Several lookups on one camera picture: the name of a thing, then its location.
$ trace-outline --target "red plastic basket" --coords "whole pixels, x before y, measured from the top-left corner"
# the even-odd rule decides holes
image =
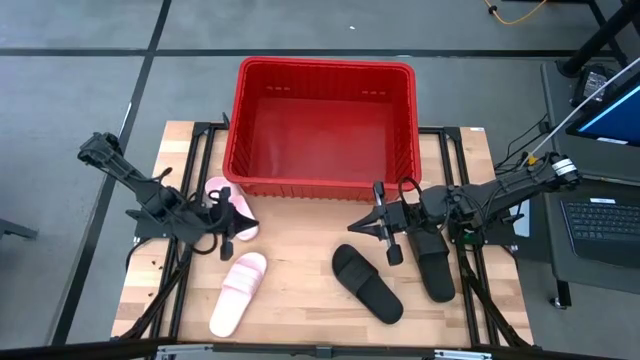
[[[395,199],[422,176],[417,117],[406,64],[250,57],[223,173],[252,195],[371,201],[382,180]]]

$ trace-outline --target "black cable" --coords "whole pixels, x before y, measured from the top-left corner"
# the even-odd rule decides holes
[[[129,262],[131,261],[131,256],[133,256],[133,253],[136,251],[136,249],[138,249],[140,246],[146,244],[149,240],[151,240],[151,238],[141,238],[140,241],[138,241],[137,244],[135,244],[131,250],[129,250],[129,253],[127,253],[127,259],[125,260],[125,265],[124,265],[124,270],[128,271],[129,270]]]
[[[531,145],[532,142],[538,140],[539,138],[541,138],[543,135],[545,135],[545,133],[540,133],[538,134],[536,137],[534,137],[533,139],[529,140],[526,144],[522,145],[521,147],[518,148],[518,150],[516,150],[513,154],[509,155],[509,157],[507,157],[506,159],[504,159],[502,162],[498,163],[494,169],[499,169],[506,161],[508,161],[509,159],[511,159],[514,155],[518,154],[520,151],[522,151],[524,148],[526,148],[527,146]]]
[[[473,203],[473,205],[475,206],[476,210],[480,213],[480,217],[482,218],[482,225],[480,226],[480,235],[482,237],[482,241],[480,243],[480,245],[478,246],[478,248],[476,250],[467,250],[466,247],[464,247],[465,251],[479,251],[482,249],[482,247],[484,246],[484,239],[486,238],[486,226],[487,226],[487,214],[482,210],[482,206],[480,206],[480,203],[478,202],[478,200],[474,199],[471,195],[466,194],[464,192],[460,192],[460,194],[462,196],[464,196],[465,198],[469,199],[469,201],[471,201]]]
[[[213,234],[213,244],[211,244],[211,248],[207,250],[198,250],[195,245],[190,245],[191,250],[198,255],[209,255],[218,247],[218,236]]]
[[[549,116],[549,113],[544,114],[544,116],[538,120],[535,124],[533,124],[533,126],[531,126],[527,131],[525,131],[522,135],[518,136],[517,138],[513,139],[509,145],[507,145],[507,156],[505,157],[504,160],[502,160],[501,162],[497,163],[496,165],[494,165],[494,170],[499,168],[500,166],[502,166],[504,163],[506,163],[514,154],[517,154],[518,152],[520,152],[520,150],[522,150],[522,147],[518,150],[516,150],[513,154],[511,154],[511,145],[513,145],[516,141],[522,139],[523,137],[525,137],[531,130],[535,129],[538,125],[540,125],[540,123],[542,123],[544,121],[544,119],[546,119]]]
[[[156,195],[157,195],[157,196],[160,196],[160,189],[161,189],[161,188],[158,188],[158,190],[156,191]],[[219,191],[219,190],[213,190],[213,191],[209,192],[209,197],[210,197],[210,198],[211,198],[211,194],[212,194],[212,193],[214,193],[214,192],[218,192],[218,193],[219,193],[220,191]],[[195,193],[191,194],[188,198],[185,198],[185,197],[184,197],[184,196],[182,196],[181,194],[177,194],[177,195],[178,195],[178,196],[179,196],[179,198],[182,200],[183,204],[186,204],[186,205],[184,205],[184,206],[189,206],[189,205],[193,204],[193,201],[191,201],[190,199],[192,199],[192,198],[194,197]],[[218,200],[218,199],[211,198],[211,200],[214,200],[217,204],[219,204],[219,200]],[[229,203],[228,203],[228,202],[226,202],[226,203],[222,206],[222,215],[220,215],[220,218],[219,218],[218,220],[216,220],[213,224],[208,225],[208,226],[200,226],[199,224],[193,224],[193,223],[190,223],[190,222],[184,221],[182,218],[180,218],[178,215],[176,215],[173,211],[171,211],[171,209],[169,209],[169,208],[165,205],[165,203],[164,203],[164,202],[162,203],[162,209],[163,209],[164,211],[166,211],[168,214],[170,214],[170,215],[172,216],[172,219],[173,219],[173,220],[175,220],[175,221],[177,221],[177,222],[180,222],[180,223],[183,223],[183,224],[187,224],[187,225],[189,225],[189,226],[193,226],[193,227],[195,227],[196,229],[204,230],[204,231],[208,232],[208,231],[212,231],[212,230],[214,230],[215,228],[217,228],[218,226],[220,226],[220,224],[222,223],[222,221],[225,219],[225,217],[226,217],[226,216],[227,216],[227,214],[229,213]],[[211,212],[209,212],[209,221],[213,222],[213,218],[211,217]]]
[[[445,199],[444,201],[447,203],[447,215],[444,217],[442,226],[440,226],[440,228],[438,229],[438,235],[442,234],[442,231],[449,223],[449,217],[451,216],[451,205],[449,204],[449,201],[447,199]]]
[[[535,174],[533,174],[533,177],[536,177],[538,175],[540,175],[540,173],[542,171],[544,171],[545,167],[547,166],[547,164],[549,163],[549,158],[550,156],[545,156],[544,157],[544,162],[542,163],[542,166],[540,166],[540,168],[538,169],[538,171],[536,171]],[[525,181],[528,180],[526,178],[524,179],[520,179],[518,181],[514,181],[512,183],[507,184],[507,186],[513,186],[521,181]],[[491,196],[489,196],[489,200],[487,200],[487,202],[485,204],[483,204],[483,208],[486,206],[486,213],[490,213],[491,212],[491,203],[493,202],[493,200],[495,199],[495,197],[498,195],[498,191],[503,190],[504,191],[504,187],[500,186],[498,188],[496,188],[495,190],[493,190],[493,192],[491,193]]]
[[[516,217],[520,215],[520,209],[522,208],[522,203],[518,204],[518,210],[516,211]]]
[[[408,176],[405,176],[402,178],[402,180],[400,180],[400,182],[398,183],[398,194],[400,195],[400,199],[402,200],[402,202],[405,203],[405,205],[408,205],[407,200],[404,198],[404,190],[402,189],[402,185],[404,185],[404,183],[406,182],[409,182],[411,183],[411,185],[413,185],[413,189],[418,191],[418,195],[422,194],[422,188],[420,188],[420,184],[418,184],[417,181]]]
[[[501,165],[498,169],[494,169],[496,175],[502,175],[516,170],[520,165],[522,165],[523,162],[527,161],[528,157],[529,154],[526,151],[522,152],[520,154],[520,159],[513,164],[509,164],[508,166],[510,167],[508,169],[503,169],[503,167],[507,166],[507,164]]]
[[[173,171],[173,168],[172,167],[168,167],[168,168],[162,170],[162,173],[160,173],[160,175],[158,175],[156,177],[152,177],[152,178],[148,178],[148,179],[141,178],[141,177],[138,177],[138,176],[132,176],[132,177],[134,179],[140,181],[140,182],[159,182],[159,183],[162,183],[162,179],[164,179],[165,176],[171,174],[172,171]]]

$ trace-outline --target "blue screen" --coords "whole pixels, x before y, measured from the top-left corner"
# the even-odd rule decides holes
[[[578,132],[640,143],[640,85],[611,103]]]

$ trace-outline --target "laptop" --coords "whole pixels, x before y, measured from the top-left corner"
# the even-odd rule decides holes
[[[640,268],[640,73],[562,138],[562,152],[586,179],[582,190],[559,200],[574,254]]]

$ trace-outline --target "white cable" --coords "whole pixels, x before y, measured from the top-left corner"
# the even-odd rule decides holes
[[[612,82],[614,82],[618,77],[620,77],[620,75],[622,75],[623,73],[625,73],[627,70],[629,70],[631,67],[633,67],[633,65],[637,64],[640,61],[640,57],[637,58],[634,62],[632,62],[631,64],[627,65],[626,68],[620,70],[619,73],[617,73],[614,77],[612,77],[611,79],[609,79],[609,81],[607,81],[606,83],[604,83],[604,85],[602,85],[598,90],[594,91],[591,95],[589,95],[589,97],[583,101],[580,105],[578,105],[577,108],[575,108],[571,114],[569,114],[569,116],[567,116],[564,120],[562,120],[562,122],[560,123],[560,125],[556,126],[555,129],[553,129],[553,131],[551,132],[551,134],[547,135],[546,138],[544,138],[544,140],[542,140],[542,142],[540,144],[538,144],[538,146],[536,146],[535,149],[533,149],[532,152],[529,153],[529,155],[527,156],[527,158],[522,162],[522,164],[520,164],[520,167],[518,167],[518,169],[521,169],[524,164],[529,162],[529,159],[533,156],[533,154],[540,150],[540,148],[542,147],[542,145],[544,145],[549,139],[551,139],[551,137],[553,135],[555,135],[558,130],[560,130],[560,128],[562,128],[562,126],[564,126],[564,124],[569,121],[569,119],[571,119],[573,117],[573,115],[575,115],[575,113],[578,112],[578,110],[580,110],[586,103],[589,102],[589,100],[591,100],[594,96],[596,96],[597,94],[600,93],[600,91],[604,90],[607,86],[609,86],[609,84],[611,84]]]

